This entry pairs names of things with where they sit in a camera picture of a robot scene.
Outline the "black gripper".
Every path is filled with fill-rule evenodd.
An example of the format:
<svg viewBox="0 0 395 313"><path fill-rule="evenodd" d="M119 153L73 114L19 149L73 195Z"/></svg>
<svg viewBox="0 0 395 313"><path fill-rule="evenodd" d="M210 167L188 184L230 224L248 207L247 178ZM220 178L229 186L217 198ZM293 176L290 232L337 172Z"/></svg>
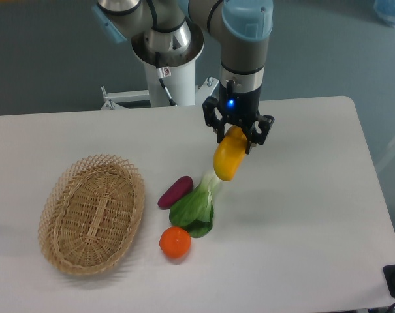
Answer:
<svg viewBox="0 0 395 313"><path fill-rule="evenodd" d="M239 93L235 85L231 88L221 85L219 100L213 96L206 98L202 104L204 120L217 134L217 143L221 143L225 137L227 123L244 127L247 155L252 147L265 143L275 118L259 113L260 95L261 87L247 93Z"/></svg>

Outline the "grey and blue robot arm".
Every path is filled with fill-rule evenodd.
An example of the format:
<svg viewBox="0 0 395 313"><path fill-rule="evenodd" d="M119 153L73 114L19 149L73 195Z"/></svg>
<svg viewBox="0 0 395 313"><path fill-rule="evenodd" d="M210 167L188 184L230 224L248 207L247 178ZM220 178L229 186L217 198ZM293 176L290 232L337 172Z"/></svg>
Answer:
<svg viewBox="0 0 395 313"><path fill-rule="evenodd" d="M204 35L221 47L217 97L200 101L205 123L219 140L225 125L242 129L245 148L262 145L274 118L259 112L270 33L271 1L97 1L93 11L114 40L131 41L146 69L153 106L198 102L195 61Z"/></svg>

